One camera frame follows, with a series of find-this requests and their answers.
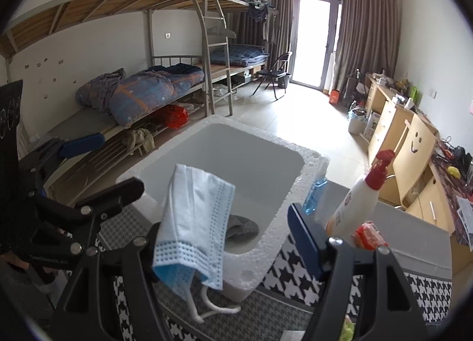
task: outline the red spray nozzle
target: red spray nozzle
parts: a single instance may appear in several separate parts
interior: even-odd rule
[[[382,150],[376,155],[376,161],[366,175],[365,182],[373,190],[381,189],[387,176],[386,168],[396,157],[393,150]]]

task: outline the wall socket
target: wall socket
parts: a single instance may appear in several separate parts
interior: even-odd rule
[[[437,97],[437,92],[434,89],[430,88],[429,89],[429,96],[432,97],[432,98],[435,98],[435,97]]]

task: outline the surgical mask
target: surgical mask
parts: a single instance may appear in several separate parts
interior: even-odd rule
[[[164,215],[156,237],[153,272],[187,302],[193,320],[212,314],[234,314],[210,302],[207,289],[223,288],[223,251],[235,186],[201,169],[177,164],[163,202]],[[200,295],[210,312],[197,313],[191,296],[196,270]]]

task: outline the spray bottle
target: spray bottle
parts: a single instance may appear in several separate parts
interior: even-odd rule
[[[383,150],[376,155],[368,174],[356,181],[329,219],[325,228],[329,236],[349,240],[356,229],[370,218],[378,201],[379,190],[386,180],[386,168],[395,156],[392,150]]]

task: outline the blue bottle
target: blue bottle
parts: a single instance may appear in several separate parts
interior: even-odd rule
[[[310,192],[307,195],[306,202],[302,206],[304,212],[307,215],[314,213],[317,210],[320,199],[322,198],[323,191],[327,185],[327,179],[324,177],[321,180],[314,180],[310,188]]]

